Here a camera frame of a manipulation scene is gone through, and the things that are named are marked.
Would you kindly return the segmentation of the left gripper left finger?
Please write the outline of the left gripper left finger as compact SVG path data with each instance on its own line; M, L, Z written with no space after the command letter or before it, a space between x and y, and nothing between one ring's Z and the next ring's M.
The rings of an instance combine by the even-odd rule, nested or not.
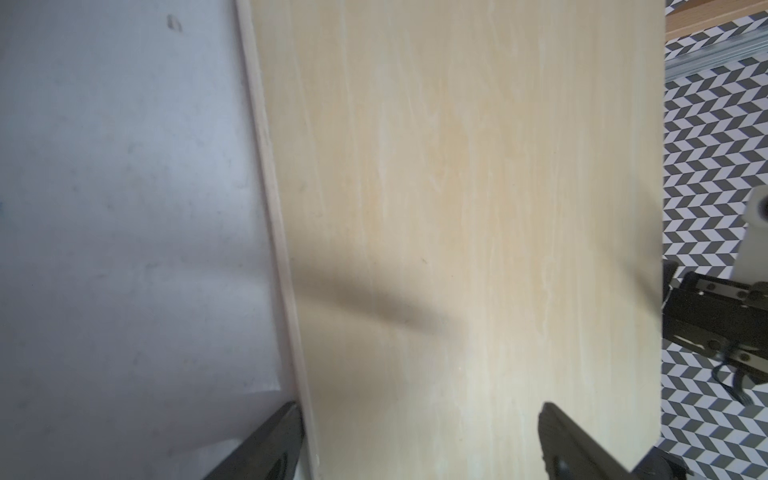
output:
M300 406L286 402L204 479L293 479L304 438Z

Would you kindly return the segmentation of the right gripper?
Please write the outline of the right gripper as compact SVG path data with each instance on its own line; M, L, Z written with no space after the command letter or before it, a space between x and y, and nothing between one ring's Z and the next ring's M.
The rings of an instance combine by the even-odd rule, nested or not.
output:
M662 262L662 335L731 367L735 384L767 382L767 283L746 284L688 272L672 284L679 264Z

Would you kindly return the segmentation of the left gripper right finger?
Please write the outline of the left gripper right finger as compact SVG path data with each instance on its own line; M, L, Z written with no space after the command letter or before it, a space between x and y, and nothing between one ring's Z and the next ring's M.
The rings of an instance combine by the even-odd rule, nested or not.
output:
M538 417L538 436L550 480L624 480L635 476L552 402Z

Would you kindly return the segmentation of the plywood board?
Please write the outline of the plywood board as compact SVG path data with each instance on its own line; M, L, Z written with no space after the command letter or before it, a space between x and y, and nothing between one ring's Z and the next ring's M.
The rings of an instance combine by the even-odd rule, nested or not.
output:
M316 479L660 435L661 1L241 1Z

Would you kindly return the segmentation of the wooden easel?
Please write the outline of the wooden easel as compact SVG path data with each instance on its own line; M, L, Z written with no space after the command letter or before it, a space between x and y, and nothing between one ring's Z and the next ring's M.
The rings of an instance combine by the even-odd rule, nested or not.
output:
M691 0L666 16L665 41L767 10L767 0Z

